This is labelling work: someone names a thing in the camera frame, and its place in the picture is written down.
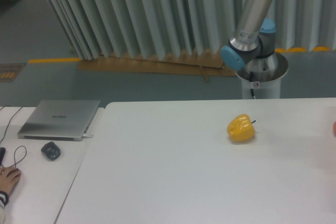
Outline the person's hand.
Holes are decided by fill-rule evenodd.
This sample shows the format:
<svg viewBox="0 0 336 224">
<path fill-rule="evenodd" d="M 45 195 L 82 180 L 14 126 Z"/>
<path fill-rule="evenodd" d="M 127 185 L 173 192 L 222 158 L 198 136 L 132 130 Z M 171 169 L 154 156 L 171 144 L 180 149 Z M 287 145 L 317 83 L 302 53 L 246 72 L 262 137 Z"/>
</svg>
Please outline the person's hand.
<svg viewBox="0 0 336 224">
<path fill-rule="evenodd" d="M 20 181 L 21 170 L 16 167 L 1 167 L 1 192 L 10 196 L 16 184 Z"/>
</svg>

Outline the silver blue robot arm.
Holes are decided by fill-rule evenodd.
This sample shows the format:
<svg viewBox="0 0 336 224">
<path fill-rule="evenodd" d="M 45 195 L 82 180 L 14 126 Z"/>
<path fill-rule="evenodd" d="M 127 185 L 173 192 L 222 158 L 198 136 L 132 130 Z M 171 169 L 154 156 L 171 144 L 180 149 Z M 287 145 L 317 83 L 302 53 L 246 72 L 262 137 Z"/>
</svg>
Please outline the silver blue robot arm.
<svg viewBox="0 0 336 224">
<path fill-rule="evenodd" d="M 275 48 L 335 49 L 335 0 L 245 0 L 237 26 L 221 49 L 224 64 L 240 71 Z"/>
</svg>

